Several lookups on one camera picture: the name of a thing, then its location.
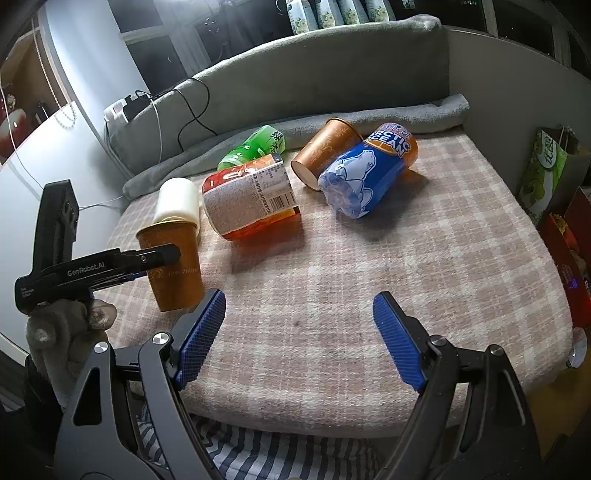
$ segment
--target wooden floor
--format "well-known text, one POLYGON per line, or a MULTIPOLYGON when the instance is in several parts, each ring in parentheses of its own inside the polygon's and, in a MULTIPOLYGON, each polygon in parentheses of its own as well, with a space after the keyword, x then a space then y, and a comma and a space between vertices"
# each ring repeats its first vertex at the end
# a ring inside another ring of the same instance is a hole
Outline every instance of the wooden floor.
POLYGON ((591 406, 591 353, 578 369, 564 371, 550 385, 528 395, 544 457, 562 433, 571 435, 591 406))

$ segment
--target white cup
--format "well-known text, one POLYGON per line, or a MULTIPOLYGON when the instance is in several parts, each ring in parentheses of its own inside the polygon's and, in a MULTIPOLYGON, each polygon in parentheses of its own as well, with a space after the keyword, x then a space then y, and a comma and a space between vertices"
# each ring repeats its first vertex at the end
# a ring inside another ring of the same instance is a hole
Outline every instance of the white cup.
POLYGON ((154 223, 173 219, 195 223, 199 233, 199 189, 189 179, 170 179, 160 187, 154 223))

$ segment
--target copper cup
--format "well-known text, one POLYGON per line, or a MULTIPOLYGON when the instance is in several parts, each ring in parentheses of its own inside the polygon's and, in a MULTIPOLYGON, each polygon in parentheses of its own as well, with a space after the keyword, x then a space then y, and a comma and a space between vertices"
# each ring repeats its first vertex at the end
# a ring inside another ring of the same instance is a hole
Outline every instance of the copper cup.
POLYGON ((313 190, 318 188, 318 177, 339 155, 363 141, 351 124, 340 118, 329 118, 320 131, 291 161, 298 178, 313 190))
POLYGON ((148 270, 160 311, 197 305, 205 295, 197 251, 197 226, 186 220, 165 220, 147 226, 135 237, 142 249, 175 244, 181 251, 181 257, 174 265, 148 270))

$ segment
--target hand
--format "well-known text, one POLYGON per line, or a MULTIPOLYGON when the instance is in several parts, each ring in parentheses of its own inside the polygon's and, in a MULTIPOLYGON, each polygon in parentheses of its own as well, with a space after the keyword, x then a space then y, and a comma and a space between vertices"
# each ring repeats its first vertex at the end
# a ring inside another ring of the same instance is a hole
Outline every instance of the hand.
POLYGON ((58 300, 31 313, 27 322, 31 358, 62 408, 70 401, 90 349, 108 340, 105 331, 116 317, 115 306, 102 300, 93 300, 90 312, 82 302, 58 300))

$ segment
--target metal bolt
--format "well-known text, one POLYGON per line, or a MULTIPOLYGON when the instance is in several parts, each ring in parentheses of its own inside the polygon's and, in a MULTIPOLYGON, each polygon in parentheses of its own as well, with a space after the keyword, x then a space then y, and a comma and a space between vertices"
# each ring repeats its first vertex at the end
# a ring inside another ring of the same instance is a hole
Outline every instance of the metal bolt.
POLYGON ((431 335, 429 340, 431 340, 431 343, 435 346, 443 346, 447 343, 447 339, 441 335, 431 335))
POLYGON ((154 338, 152 338, 152 341, 156 345, 164 345, 169 340, 170 340, 170 335, 168 333, 164 333, 164 332, 157 333, 156 335, 154 335, 154 338))
POLYGON ((107 342, 99 342, 95 345, 95 352, 96 353, 105 353, 109 349, 109 344, 107 342))
POLYGON ((493 344, 491 345, 491 353, 496 356, 501 356, 503 355, 503 353, 505 353, 505 351, 503 350, 503 347, 501 345, 493 344))

